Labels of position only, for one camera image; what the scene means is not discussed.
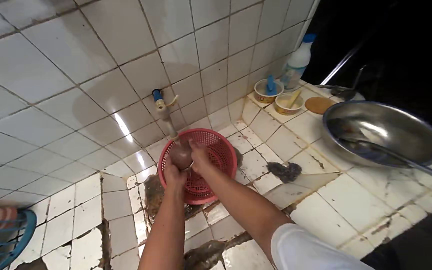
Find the blue bottle cap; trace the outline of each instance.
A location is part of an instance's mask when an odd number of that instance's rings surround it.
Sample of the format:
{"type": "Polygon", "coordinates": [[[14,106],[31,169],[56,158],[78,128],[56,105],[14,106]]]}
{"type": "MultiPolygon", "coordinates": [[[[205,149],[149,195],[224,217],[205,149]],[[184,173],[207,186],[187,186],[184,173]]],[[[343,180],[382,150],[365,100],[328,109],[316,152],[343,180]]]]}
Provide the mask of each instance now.
{"type": "Polygon", "coordinates": [[[304,43],[311,43],[315,40],[316,34],[305,34],[303,37],[304,43]]]}

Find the white sleeve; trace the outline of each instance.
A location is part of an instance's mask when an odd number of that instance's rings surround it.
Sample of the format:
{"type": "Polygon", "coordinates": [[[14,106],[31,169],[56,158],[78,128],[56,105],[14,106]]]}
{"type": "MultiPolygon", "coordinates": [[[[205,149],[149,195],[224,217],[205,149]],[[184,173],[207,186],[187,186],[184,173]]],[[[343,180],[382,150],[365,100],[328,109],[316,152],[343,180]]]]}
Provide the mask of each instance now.
{"type": "Polygon", "coordinates": [[[278,270],[373,269],[292,223],[284,224],[274,232],[271,255],[278,270]]]}

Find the forearm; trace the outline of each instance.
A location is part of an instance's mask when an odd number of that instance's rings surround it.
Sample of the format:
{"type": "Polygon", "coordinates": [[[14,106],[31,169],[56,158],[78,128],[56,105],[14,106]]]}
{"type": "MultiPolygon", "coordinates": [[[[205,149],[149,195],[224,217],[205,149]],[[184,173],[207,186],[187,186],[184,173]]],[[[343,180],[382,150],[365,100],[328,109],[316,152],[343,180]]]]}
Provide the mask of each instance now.
{"type": "Polygon", "coordinates": [[[202,170],[202,177],[233,218],[271,256],[271,237],[279,226],[291,223],[273,203],[247,186],[231,179],[214,166],[202,170]]]}
{"type": "Polygon", "coordinates": [[[139,270],[180,270],[184,251],[183,188],[166,188],[139,270]]]}

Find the stainless steel bowl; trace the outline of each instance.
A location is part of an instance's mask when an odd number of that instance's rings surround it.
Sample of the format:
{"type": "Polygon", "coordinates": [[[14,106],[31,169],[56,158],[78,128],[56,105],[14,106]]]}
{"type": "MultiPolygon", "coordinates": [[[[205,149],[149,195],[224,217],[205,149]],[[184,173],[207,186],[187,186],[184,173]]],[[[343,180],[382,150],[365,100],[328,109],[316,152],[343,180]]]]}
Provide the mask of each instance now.
{"type": "Polygon", "coordinates": [[[322,117],[322,138],[337,155],[365,166],[407,165],[381,151],[340,140],[355,133],[423,165],[432,164],[432,126],[399,108],[373,101],[334,104],[322,117]]]}

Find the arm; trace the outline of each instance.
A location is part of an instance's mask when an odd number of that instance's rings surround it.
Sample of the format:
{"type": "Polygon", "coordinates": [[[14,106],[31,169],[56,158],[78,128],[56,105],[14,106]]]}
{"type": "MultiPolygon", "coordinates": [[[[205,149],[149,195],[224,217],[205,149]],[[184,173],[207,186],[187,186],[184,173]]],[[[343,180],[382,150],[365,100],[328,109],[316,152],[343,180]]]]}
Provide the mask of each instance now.
{"type": "Polygon", "coordinates": [[[184,251],[184,183],[186,173],[166,158],[166,189],[141,256],[138,270],[179,270],[184,251]]]}
{"type": "Polygon", "coordinates": [[[292,223],[283,212],[251,188],[231,179],[216,168],[207,155],[206,147],[190,141],[193,170],[200,174],[233,218],[258,243],[269,260],[271,237],[279,226],[292,223]]]}

